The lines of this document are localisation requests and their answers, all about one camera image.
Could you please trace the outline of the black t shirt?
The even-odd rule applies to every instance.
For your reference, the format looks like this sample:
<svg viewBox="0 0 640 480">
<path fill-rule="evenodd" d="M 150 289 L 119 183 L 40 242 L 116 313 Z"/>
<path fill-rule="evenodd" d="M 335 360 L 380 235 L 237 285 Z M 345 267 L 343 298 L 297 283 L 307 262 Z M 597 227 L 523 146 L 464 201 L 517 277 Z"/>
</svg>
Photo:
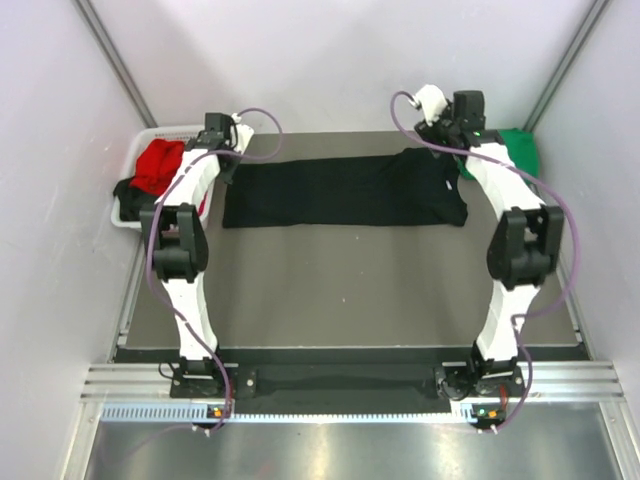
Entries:
<svg viewBox="0 0 640 480">
<path fill-rule="evenodd" d="M 246 164 L 227 188 L 227 229 L 294 225 L 462 227 L 467 205 L 448 155 L 391 155 Z"/>
</svg>

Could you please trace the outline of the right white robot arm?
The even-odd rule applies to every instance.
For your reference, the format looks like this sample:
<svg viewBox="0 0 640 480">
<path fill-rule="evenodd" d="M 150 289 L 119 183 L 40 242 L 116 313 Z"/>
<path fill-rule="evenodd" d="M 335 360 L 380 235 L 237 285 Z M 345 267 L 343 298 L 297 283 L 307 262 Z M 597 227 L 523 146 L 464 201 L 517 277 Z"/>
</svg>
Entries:
<svg viewBox="0 0 640 480">
<path fill-rule="evenodd" d="M 413 104 L 423 115 L 415 126 L 417 135 L 461 161 L 497 219 L 486 256 L 493 287 L 485 324 L 466 365 L 438 373 L 441 394 L 453 401 L 487 396 L 521 380 L 521 329 L 541 286 L 556 269 L 565 216 L 530 189 L 516 172 L 501 134 L 486 128 L 482 92 L 457 91 L 447 99 L 439 87 L 425 85 Z"/>
</svg>

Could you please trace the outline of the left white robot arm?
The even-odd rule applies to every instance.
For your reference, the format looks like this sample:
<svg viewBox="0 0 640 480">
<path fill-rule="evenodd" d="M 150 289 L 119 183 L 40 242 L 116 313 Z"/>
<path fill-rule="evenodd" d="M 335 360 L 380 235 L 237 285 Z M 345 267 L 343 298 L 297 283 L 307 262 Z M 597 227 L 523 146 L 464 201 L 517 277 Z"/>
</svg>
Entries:
<svg viewBox="0 0 640 480">
<path fill-rule="evenodd" d="M 140 211 L 147 281 L 151 289 L 163 287 L 158 297 L 179 332 L 170 392 L 175 398 L 228 400 L 231 395 L 204 294 L 209 247 L 199 209 L 216 177 L 232 166 L 224 155 L 234 151 L 238 140 L 232 116 L 207 113 L 204 128 L 186 143 L 168 189 Z"/>
</svg>

